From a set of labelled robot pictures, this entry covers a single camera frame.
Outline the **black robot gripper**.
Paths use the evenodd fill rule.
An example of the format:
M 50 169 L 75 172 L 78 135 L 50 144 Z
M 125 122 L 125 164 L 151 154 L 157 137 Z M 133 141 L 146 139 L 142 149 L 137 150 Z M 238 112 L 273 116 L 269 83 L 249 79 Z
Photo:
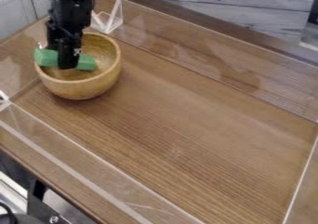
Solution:
M 78 67 L 81 60 L 79 39 L 83 29 L 91 25 L 94 8 L 95 0 L 51 0 L 50 19 L 46 23 L 47 48 L 58 49 L 61 70 Z

